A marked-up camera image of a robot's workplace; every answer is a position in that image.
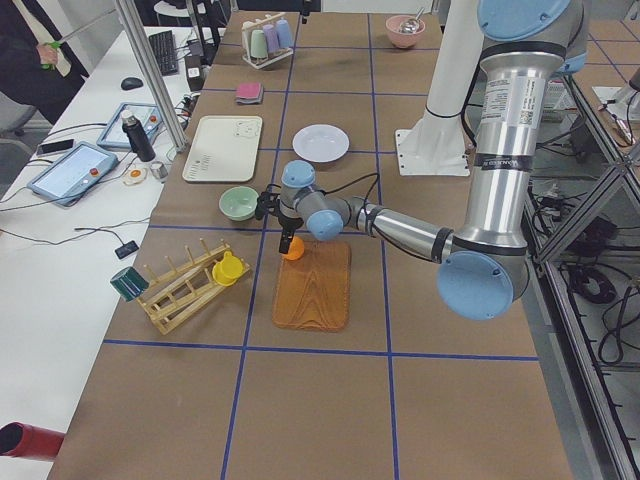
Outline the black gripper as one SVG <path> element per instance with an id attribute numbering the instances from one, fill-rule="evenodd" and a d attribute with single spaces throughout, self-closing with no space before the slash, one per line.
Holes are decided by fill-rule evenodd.
<path id="1" fill-rule="evenodd" d="M 302 219 L 300 217 L 291 218 L 287 215 L 281 214 L 278 217 L 278 222 L 282 228 L 279 252 L 281 254 L 287 254 L 295 232 L 302 227 Z"/>

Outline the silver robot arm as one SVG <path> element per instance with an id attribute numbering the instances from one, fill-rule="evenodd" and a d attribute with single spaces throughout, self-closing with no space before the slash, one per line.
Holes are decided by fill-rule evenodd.
<path id="1" fill-rule="evenodd" d="M 333 198 L 310 163 L 294 160 L 275 207 L 280 252 L 299 228 L 327 241 L 351 227 L 436 263 L 439 294 L 457 314 L 506 312 L 528 282 L 521 218 L 547 83 L 583 66 L 590 10 L 587 1 L 451 3 L 424 115 L 396 146 L 404 175 L 470 177 L 461 228 Z"/>

